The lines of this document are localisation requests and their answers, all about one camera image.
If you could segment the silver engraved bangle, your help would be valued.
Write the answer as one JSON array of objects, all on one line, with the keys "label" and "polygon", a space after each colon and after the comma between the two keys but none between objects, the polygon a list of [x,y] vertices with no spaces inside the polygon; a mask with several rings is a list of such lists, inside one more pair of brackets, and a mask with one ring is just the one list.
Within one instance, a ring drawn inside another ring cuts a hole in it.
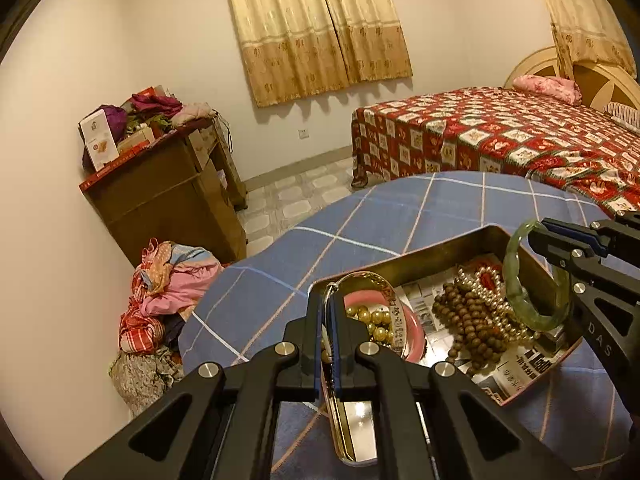
[{"label": "silver engraved bangle", "polygon": [[[360,311],[373,308],[388,312],[396,336],[376,339],[368,329],[372,315],[360,320]],[[401,354],[406,333],[404,308],[382,275],[361,270],[326,284],[321,303],[322,391],[335,453],[348,466],[367,467],[376,462],[372,406],[356,399],[372,376],[358,366],[357,350],[387,347]]]}]

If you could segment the pink jade bangle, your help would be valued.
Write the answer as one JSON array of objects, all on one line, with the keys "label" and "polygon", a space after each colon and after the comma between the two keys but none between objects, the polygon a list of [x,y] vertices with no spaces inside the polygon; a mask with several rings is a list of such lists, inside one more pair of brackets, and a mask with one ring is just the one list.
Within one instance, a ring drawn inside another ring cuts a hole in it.
[{"label": "pink jade bangle", "polygon": [[373,342],[386,344],[395,349],[394,342],[402,344],[400,355],[408,362],[417,363],[425,352],[425,334],[418,318],[401,299],[395,299],[395,306],[401,308],[401,314],[393,312],[388,299],[377,290],[360,290],[350,292],[344,298],[347,315],[358,318],[359,313],[369,313],[362,322],[368,326],[370,339]]}]

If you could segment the green jade bangle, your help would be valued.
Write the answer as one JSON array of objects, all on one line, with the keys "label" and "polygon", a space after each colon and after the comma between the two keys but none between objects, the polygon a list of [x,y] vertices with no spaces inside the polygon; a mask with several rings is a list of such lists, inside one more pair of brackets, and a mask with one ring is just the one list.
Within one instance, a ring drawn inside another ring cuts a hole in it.
[{"label": "green jade bangle", "polygon": [[544,226],[540,221],[528,220],[522,223],[511,236],[506,245],[506,255],[502,264],[502,276],[506,301],[510,304],[515,317],[534,332],[551,332],[561,325],[570,314],[570,276],[568,273],[554,266],[555,300],[550,315],[541,314],[534,306],[527,289],[520,281],[520,250],[521,241],[534,229]]}]

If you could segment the red tassel knot ornament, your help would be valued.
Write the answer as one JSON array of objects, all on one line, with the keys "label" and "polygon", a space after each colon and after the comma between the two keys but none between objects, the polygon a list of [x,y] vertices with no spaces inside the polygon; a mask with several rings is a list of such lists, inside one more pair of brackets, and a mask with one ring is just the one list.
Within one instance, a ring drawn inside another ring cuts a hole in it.
[{"label": "red tassel knot ornament", "polygon": [[492,292],[500,292],[502,289],[501,273],[494,266],[480,266],[475,272],[475,277],[484,289]]}]

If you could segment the pink rectangular tin box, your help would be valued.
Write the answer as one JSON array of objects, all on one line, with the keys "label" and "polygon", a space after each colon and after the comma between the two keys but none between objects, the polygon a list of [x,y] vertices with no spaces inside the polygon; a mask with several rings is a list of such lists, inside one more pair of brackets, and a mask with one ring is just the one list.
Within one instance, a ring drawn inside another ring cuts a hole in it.
[{"label": "pink rectangular tin box", "polygon": [[[551,332],[534,332],[522,324],[506,301],[502,264],[511,235],[498,226],[485,226],[475,231],[444,240],[427,248],[318,281],[312,286],[322,300],[326,284],[361,270],[382,275],[396,287],[428,278],[432,285],[442,282],[442,292],[435,296],[433,312],[454,335],[454,344],[446,359],[454,360],[462,373],[472,378],[488,365],[496,364],[512,344],[531,347],[540,336],[542,348],[555,352],[559,344],[552,340],[565,332],[579,338],[576,327],[565,320]],[[520,281],[541,314],[551,314],[555,293],[552,273],[547,273],[520,245]],[[492,292],[477,281],[480,266],[494,266],[501,273],[502,289]]]}]

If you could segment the striped pillow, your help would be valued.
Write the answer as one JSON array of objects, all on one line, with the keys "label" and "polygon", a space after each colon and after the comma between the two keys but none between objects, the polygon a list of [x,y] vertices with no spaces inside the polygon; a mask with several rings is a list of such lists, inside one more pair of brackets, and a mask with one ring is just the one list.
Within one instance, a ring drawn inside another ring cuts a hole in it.
[{"label": "striped pillow", "polygon": [[609,102],[606,104],[604,112],[610,116],[614,122],[619,122],[626,127],[640,128],[640,112],[629,105],[619,102]]}]

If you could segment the printed paper tin liner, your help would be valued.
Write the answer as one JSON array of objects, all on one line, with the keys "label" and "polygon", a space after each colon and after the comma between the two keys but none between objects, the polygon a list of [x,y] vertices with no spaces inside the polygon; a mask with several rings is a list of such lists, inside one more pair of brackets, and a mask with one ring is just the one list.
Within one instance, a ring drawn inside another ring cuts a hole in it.
[{"label": "printed paper tin liner", "polygon": [[[424,349],[419,364],[431,367],[445,361],[454,344],[454,335],[436,318],[432,309],[436,294],[442,292],[442,282],[432,285],[428,278],[422,278],[396,287],[395,292],[413,312],[424,331]],[[512,344],[496,364],[485,367],[472,381],[499,405],[505,406],[536,382],[547,378],[582,342],[563,332],[552,340],[552,344],[559,344],[559,347],[551,352],[542,348],[543,341],[544,337],[540,336],[531,347]]]}]

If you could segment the cream wooden headboard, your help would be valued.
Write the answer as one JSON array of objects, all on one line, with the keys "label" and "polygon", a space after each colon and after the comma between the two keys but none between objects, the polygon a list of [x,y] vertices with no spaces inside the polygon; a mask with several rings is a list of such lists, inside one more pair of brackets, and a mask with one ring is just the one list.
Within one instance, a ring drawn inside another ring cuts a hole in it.
[{"label": "cream wooden headboard", "polygon": [[[526,56],[514,67],[503,87],[511,88],[514,79],[525,74],[559,76],[560,66],[555,47],[540,49]],[[605,110],[609,102],[616,102],[638,110],[638,81],[620,66],[584,61],[574,65],[573,74],[585,105],[595,110]]]}]

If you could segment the beige curtain at right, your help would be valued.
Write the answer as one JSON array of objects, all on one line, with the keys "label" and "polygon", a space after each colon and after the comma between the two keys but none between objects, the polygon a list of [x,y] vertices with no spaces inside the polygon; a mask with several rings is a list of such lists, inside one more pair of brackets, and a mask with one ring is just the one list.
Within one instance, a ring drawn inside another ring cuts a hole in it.
[{"label": "beige curtain at right", "polygon": [[560,74],[572,79],[579,62],[605,63],[637,76],[623,27],[608,0],[544,0]]}]

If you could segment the brown wooden desk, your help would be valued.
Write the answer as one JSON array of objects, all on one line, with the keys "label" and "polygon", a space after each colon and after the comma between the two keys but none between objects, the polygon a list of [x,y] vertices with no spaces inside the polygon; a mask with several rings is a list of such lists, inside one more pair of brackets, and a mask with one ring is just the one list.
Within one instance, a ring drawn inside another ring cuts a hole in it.
[{"label": "brown wooden desk", "polygon": [[246,257],[231,185],[215,165],[223,147],[213,119],[195,119],[84,193],[133,266],[153,238],[203,247],[223,264]]}]

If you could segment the flat red box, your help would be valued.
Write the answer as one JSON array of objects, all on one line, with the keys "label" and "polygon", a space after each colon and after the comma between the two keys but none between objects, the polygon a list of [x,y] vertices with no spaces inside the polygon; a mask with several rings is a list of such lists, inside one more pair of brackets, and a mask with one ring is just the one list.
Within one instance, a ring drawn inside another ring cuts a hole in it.
[{"label": "flat red box", "polygon": [[102,169],[92,174],[86,180],[83,180],[79,185],[79,189],[81,190],[81,192],[85,193],[89,188],[91,188],[99,181],[103,180],[109,174],[114,174],[114,172],[119,170],[119,168],[127,166],[130,160],[138,158],[142,153],[146,152],[150,148],[150,146],[151,144],[149,144],[149,142],[143,142],[134,146],[131,150],[126,151],[124,154],[121,154],[119,158],[116,158],[112,162],[109,162]]}]

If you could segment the purple cloth bundle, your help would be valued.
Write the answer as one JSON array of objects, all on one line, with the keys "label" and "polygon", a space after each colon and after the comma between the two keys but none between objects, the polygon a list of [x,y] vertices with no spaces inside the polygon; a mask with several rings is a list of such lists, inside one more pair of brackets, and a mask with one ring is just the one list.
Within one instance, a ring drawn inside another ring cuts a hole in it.
[{"label": "purple cloth bundle", "polygon": [[101,105],[100,109],[104,111],[114,142],[118,143],[125,136],[127,129],[126,110],[114,105]]}]

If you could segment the magenta cloth on desk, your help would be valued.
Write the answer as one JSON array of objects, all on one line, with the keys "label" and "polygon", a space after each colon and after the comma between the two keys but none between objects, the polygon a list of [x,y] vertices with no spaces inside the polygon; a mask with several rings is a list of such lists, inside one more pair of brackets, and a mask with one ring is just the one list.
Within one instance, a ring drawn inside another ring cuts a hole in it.
[{"label": "magenta cloth on desk", "polygon": [[157,115],[173,118],[183,109],[183,104],[172,96],[140,92],[133,94],[130,101],[134,110],[145,118]]}]

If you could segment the white product box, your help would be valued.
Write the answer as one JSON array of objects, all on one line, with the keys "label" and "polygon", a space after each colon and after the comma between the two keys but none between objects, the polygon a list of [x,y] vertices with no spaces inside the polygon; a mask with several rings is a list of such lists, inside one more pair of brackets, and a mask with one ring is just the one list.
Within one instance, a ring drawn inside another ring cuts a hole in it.
[{"label": "white product box", "polygon": [[118,159],[119,152],[105,110],[90,114],[79,123],[79,127],[94,170],[99,171]]}]

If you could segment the beige patterned window curtain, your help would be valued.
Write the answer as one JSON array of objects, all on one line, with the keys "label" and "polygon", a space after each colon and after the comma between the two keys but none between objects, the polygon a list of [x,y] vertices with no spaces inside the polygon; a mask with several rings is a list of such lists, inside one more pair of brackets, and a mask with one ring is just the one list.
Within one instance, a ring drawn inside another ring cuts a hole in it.
[{"label": "beige patterned window curtain", "polygon": [[409,78],[393,0],[229,0],[255,104]]}]

